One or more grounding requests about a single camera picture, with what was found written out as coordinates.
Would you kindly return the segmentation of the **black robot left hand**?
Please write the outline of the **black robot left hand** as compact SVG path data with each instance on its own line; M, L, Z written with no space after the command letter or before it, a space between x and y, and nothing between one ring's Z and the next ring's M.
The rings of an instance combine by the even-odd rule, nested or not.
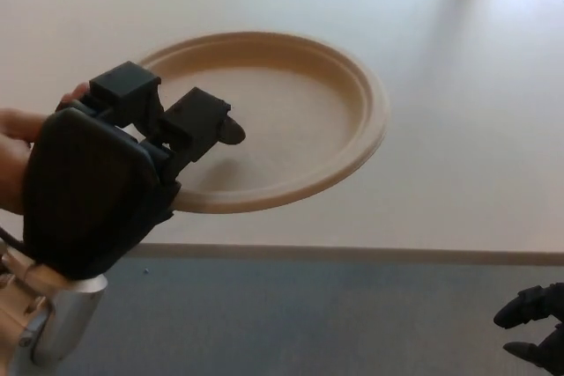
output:
M160 82L122 63L48 117L24 178L31 258L71 280L105 273L172 217L187 165L244 140L224 100L193 88L164 108Z

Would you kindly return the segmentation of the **person's bare hand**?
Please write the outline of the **person's bare hand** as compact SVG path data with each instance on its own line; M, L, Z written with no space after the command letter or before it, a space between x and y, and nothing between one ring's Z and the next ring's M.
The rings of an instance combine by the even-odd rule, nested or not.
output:
M23 180L47 114L1 109L1 209L23 213Z

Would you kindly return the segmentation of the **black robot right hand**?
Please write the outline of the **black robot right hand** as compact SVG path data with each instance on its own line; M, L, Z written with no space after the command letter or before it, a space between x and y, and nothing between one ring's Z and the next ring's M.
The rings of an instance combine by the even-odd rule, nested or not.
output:
M510 342L503 349L516 358L546 370L563 374L563 283L540 285L519 291L493 318L500 328L510 329L548 317L559 323L540 344Z

